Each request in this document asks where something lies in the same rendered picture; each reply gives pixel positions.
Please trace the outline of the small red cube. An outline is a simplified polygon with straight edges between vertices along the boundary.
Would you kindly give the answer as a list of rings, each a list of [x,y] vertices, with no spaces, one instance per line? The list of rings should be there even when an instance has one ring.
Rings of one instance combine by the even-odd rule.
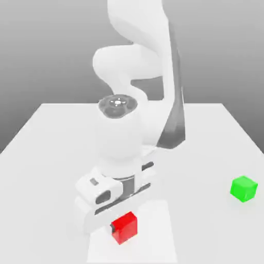
[[[130,211],[110,224],[111,234],[121,245],[138,233],[137,217]]]

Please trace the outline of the small green cube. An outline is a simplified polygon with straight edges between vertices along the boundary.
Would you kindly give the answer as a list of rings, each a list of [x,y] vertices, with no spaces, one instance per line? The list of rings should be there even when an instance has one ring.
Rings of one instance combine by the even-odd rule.
[[[230,194],[244,203],[255,197],[257,187],[257,182],[242,175],[233,179]]]

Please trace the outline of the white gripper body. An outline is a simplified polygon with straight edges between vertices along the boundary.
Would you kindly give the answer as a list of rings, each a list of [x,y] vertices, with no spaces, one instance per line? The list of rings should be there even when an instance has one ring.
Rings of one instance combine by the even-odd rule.
[[[154,199],[158,187],[155,183],[147,184],[141,188],[141,191],[123,201],[114,201],[105,206],[104,209],[89,212],[84,221],[84,233],[90,234],[102,226],[110,225],[111,222],[122,215],[130,211],[136,211],[145,202]]]

